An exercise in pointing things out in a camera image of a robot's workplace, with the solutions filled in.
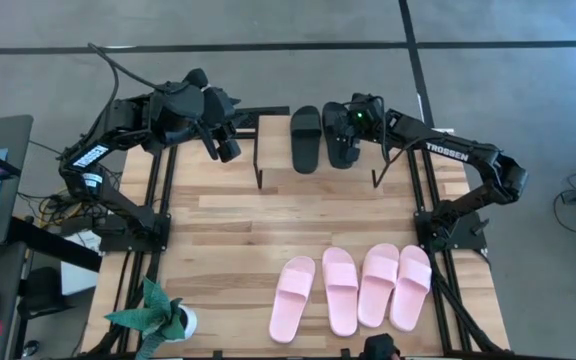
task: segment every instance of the gray floor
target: gray floor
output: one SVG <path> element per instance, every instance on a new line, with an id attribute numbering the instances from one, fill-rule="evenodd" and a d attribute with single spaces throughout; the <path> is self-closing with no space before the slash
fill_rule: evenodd
<path id="1" fill-rule="evenodd" d="M 576 1 L 409 5 L 418 41 L 576 40 Z M 395 0 L 0 0 L 0 47 L 404 40 Z M 486 235 L 512 348 L 576 358 L 576 235 L 552 214 L 554 196 L 567 188 L 563 179 L 576 172 L 576 48 L 420 50 L 420 57 L 436 125 L 506 149 L 531 175 L 518 204 L 482 212 L 491 218 Z M 320 106 L 369 91 L 420 115 L 406 50 L 115 58 L 155 82 L 204 67 L 213 84 L 245 106 Z M 121 79 L 119 96 L 147 91 Z M 32 138 L 60 149 L 87 130 L 111 82 L 107 66 L 92 55 L 0 55 L 0 116 L 32 114 Z M 106 164 L 120 170 L 123 158 Z M 31 146 L 21 190 L 46 195 L 61 186 L 54 155 Z M 26 204 L 19 201 L 16 212 L 28 213 Z M 576 228 L 576 206 L 561 215 Z M 44 344 L 38 359 L 70 354 L 89 299 L 82 294 L 80 308 L 31 322 L 28 338 Z"/>

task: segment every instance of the slide sandal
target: slide sandal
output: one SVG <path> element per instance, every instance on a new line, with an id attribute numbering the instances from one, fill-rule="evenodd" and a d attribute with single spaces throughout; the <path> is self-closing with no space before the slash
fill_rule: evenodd
<path id="1" fill-rule="evenodd" d="M 315 262 L 307 256 L 291 259 L 281 270 L 269 329 L 276 342 L 285 344 L 295 338 L 314 277 Z"/>
<path id="2" fill-rule="evenodd" d="M 357 331 L 357 268 L 346 250 L 329 248 L 322 258 L 330 328 L 337 336 Z"/>
<path id="3" fill-rule="evenodd" d="M 399 258 L 397 289 L 390 305 L 392 326 L 401 331 L 415 328 L 426 294 L 430 291 L 431 276 L 428 255 L 418 246 L 406 246 Z"/>
<path id="4" fill-rule="evenodd" d="M 368 250 L 359 289 L 359 322 L 378 327 L 384 321 L 390 293 L 397 283 L 399 250 L 392 244 L 379 244 Z"/>
<path id="5" fill-rule="evenodd" d="M 345 106 L 340 103 L 329 102 L 324 105 L 322 111 L 324 119 L 324 137 L 326 138 L 326 146 L 328 147 L 328 160 L 330 165 L 336 169 L 350 169 L 353 161 L 348 161 L 342 153 L 348 148 L 347 145 L 337 141 L 337 135 L 335 134 L 335 120 L 338 114 L 343 114 L 348 112 Z"/>
<path id="6" fill-rule="evenodd" d="M 292 167 L 300 174 L 312 174 L 319 164 L 321 122 L 319 110 L 304 106 L 290 120 Z"/>

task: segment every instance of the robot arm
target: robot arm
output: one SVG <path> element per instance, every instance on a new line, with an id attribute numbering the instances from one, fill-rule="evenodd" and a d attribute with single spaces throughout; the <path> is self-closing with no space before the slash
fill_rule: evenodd
<path id="1" fill-rule="evenodd" d="M 483 184 L 456 200 L 441 201 L 432 212 L 435 232 L 450 229 L 459 218 L 489 204 L 517 201 L 526 184 L 526 170 L 496 146 L 433 130 L 421 120 L 395 110 L 384 112 L 380 97 L 354 94 L 345 113 L 324 114 L 324 121 L 346 144 L 344 155 L 351 161 L 359 156 L 355 145 L 365 140 L 384 145 L 385 154 L 391 148 L 426 149 L 472 165 Z"/>
<path id="2" fill-rule="evenodd" d="M 233 105 L 237 102 L 210 86 L 201 69 L 188 73 L 182 82 L 158 86 L 150 94 L 114 100 L 88 134 L 66 148 L 59 174 L 73 198 L 103 205 L 126 222 L 132 235 L 150 237 L 156 232 L 157 215 L 114 189 L 99 161 L 116 150 L 141 145 L 155 153 L 199 138 L 212 159 L 228 162 L 241 153 L 234 140 Z"/>

